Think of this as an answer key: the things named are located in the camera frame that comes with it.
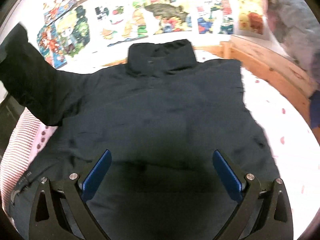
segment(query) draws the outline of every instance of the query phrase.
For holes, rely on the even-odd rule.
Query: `bed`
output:
[[[263,128],[285,182],[292,208],[294,239],[298,239],[320,207],[320,146],[308,126],[308,94],[313,91],[313,82],[307,76],[302,79],[291,75],[292,71],[288,69],[295,68],[294,65],[275,52],[236,36],[220,45],[196,46],[194,49],[199,62],[218,57],[242,61],[243,101]],[[282,61],[280,67],[267,65],[270,57]],[[125,61],[116,60],[103,67]],[[78,71],[92,73],[98,69]],[[0,165],[3,207],[15,183],[55,129],[45,126],[28,109],[24,110]]]

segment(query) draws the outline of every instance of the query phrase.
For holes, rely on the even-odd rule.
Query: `red striped fabric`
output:
[[[0,192],[3,210],[5,210],[14,186],[28,168],[31,147],[39,126],[40,120],[25,108],[11,134],[0,164]]]

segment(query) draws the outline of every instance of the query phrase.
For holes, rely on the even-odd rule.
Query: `black jacket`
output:
[[[87,204],[113,240],[212,239],[236,206],[212,166],[216,149],[258,178],[279,176],[242,101],[237,60],[198,63],[187,40],[140,43],[127,64],[75,74],[52,68],[20,25],[4,47],[6,89],[44,124],[60,126],[7,207],[25,239],[40,178],[68,178],[105,149],[113,162]]]

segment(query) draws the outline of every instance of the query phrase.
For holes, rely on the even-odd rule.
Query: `gray fabric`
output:
[[[320,52],[320,24],[306,2],[269,0],[267,16],[276,21],[271,31],[288,55],[320,83],[320,61],[315,57]]]

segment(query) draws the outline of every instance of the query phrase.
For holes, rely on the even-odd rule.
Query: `wooden bed frame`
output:
[[[316,90],[317,83],[291,61],[235,35],[231,36],[230,41],[220,42],[220,45],[194,46],[194,49],[205,50],[226,59],[240,60],[243,67],[277,89],[310,125],[309,97]],[[122,59],[104,66],[118,65],[126,61],[127,59]],[[320,144],[320,128],[312,131]]]

